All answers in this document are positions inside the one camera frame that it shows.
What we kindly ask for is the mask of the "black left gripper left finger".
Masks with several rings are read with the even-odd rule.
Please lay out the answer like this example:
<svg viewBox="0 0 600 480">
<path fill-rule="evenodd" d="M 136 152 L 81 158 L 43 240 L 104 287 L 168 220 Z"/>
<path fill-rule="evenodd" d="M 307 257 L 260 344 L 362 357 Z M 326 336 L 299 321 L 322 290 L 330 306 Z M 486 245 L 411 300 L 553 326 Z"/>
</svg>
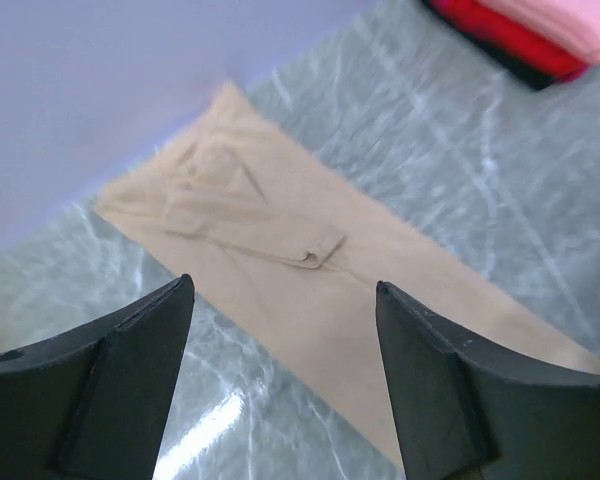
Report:
<svg viewBox="0 0 600 480">
<path fill-rule="evenodd" d="M 194 307 L 183 275 L 0 354 L 0 479 L 150 479 Z"/>
</svg>

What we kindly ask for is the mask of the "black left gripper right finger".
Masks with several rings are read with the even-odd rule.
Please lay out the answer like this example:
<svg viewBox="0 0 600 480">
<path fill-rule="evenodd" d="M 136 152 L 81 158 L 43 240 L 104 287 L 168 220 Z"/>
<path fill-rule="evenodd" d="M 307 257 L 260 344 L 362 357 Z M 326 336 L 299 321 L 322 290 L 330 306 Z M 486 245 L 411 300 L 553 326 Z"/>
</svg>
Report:
<svg viewBox="0 0 600 480">
<path fill-rule="evenodd" d="M 388 282 L 376 327 L 410 479 L 600 479 L 600 375 L 533 359 Z"/>
</svg>

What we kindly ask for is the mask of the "beige t-shirt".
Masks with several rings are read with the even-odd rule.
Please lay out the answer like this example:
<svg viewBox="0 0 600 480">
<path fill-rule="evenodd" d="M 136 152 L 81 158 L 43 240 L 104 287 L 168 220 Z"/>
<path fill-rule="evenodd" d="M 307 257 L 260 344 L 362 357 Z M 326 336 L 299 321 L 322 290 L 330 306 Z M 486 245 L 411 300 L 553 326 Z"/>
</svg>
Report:
<svg viewBox="0 0 600 480">
<path fill-rule="evenodd" d="M 106 186 L 95 210 L 191 275 L 392 461 L 379 281 L 500 345 L 600 374 L 595 355 L 325 167 L 230 84 L 152 160 Z"/>
</svg>

